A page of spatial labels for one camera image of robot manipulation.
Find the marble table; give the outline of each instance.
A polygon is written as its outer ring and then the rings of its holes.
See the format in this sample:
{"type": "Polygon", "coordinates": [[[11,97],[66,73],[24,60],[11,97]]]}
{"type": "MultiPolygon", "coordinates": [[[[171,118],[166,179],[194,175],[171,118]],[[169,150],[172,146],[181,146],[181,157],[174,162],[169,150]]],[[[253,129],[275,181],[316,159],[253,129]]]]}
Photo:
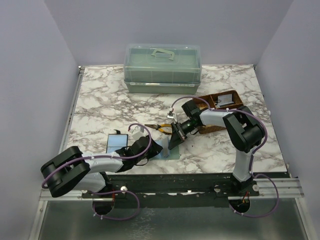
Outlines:
{"type": "MultiPolygon", "coordinates": [[[[203,65],[197,96],[236,90],[243,103],[258,116],[268,130],[268,141],[256,154],[254,172],[285,172],[284,163],[269,112],[252,65],[203,65]]],[[[122,65],[85,68],[67,147],[79,146],[82,152],[105,153],[108,134],[114,129],[128,133],[131,123],[170,123],[167,113],[179,94],[129,93],[122,65]]],[[[179,101],[174,109],[178,121],[187,119],[179,101]]],[[[152,138],[165,135],[151,129],[152,138]]],[[[235,148],[226,130],[190,135],[179,146],[179,160],[152,160],[121,174],[231,173],[235,148]]]]}

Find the wall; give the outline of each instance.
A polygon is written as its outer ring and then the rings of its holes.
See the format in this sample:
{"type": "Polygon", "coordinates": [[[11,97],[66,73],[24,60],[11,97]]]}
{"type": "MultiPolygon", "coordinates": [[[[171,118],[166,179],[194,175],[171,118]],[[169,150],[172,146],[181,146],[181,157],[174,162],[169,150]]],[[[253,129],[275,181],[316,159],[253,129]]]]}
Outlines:
{"type": "Polygon", "coordinates": [[[78,66],[42,0],[0,2],[0,239],[28,239],[78,66]]]}
{"type": "Polygon", "coordinates": [[[200,45],[204,64],[257,64],[293,0],[45,0],[79,65],[129,43],[200,45]]]}
{"type": "Polygon", "coordinates": [[[319,12],[319,0],[295,0],[256,68],[284,159],[300,178],[318,236],[319,12]]]}

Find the transparent plastic box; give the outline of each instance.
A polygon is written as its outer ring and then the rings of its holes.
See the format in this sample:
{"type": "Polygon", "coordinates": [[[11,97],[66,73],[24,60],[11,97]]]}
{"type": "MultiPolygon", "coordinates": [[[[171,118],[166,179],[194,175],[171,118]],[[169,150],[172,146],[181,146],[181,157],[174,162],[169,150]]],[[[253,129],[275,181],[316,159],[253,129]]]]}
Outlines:
{"type": "Polygon", "coordinates": [[[201,82],[200,47],[129,44],[123,67],[130,93],[195,94],[201,82]]]}

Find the brown organizer box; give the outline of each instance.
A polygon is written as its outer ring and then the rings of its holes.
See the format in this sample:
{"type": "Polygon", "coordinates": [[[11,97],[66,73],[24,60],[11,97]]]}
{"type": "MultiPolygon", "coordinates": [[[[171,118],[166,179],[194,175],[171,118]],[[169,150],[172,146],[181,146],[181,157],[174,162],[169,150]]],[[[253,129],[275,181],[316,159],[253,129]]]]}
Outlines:
{"type": "MultiPolygon", "coordinates": [[[[230,90],[230,91],[209,94],[209,95],[205,95],[205,96],[199,96],[199,98],[206,100],[209,103],[210,108],[214,108],[214,109],[226,109],[226,108],[237,109],[237,108],[244,105],[244,103],[242,102],[242,100],[239,97],[239,94],[237,93],[236,90],[230,90]],[[227,95],[227,94],[232,94],[233,103],[229,104],[229,105],[225,105],[223,107],[217,107],[216,102],[218,101],[218,96],[227,95]]],[[[207,104],[205,104],[203,101],[201,101],[199,99],[194,98],[193,101],[196,103],[196,105],[200,109],[204,109],[207,107],[207,104]]],[[[209,134],[209,133],[213,133],[213,132],[217,132],[217,131],[221,131],[221,130],[225,130],[225,129],[226,129],[225,127],[215,126],[215,125],[207,125],[207,126],[199,126],[198,127],[200,134],[209,134]]]]}

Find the pliers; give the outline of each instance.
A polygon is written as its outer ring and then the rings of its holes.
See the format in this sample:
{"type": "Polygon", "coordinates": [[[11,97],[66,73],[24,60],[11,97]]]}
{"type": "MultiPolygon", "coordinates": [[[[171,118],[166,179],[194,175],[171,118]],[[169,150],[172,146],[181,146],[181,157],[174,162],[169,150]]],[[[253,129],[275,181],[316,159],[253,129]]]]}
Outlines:
{"type": "Polygon", "coordinates": [[[155,129],[155,130],[158,130],[159,132],[165,134],[165,135],[171,135],[172,132],[170,131],[166,131],[166,130],[163,130],[162,128],[172,128],[171,127],[171,124],[145,124],[146,127],[148,128],[152,128],[152,129],[155,129]]]}

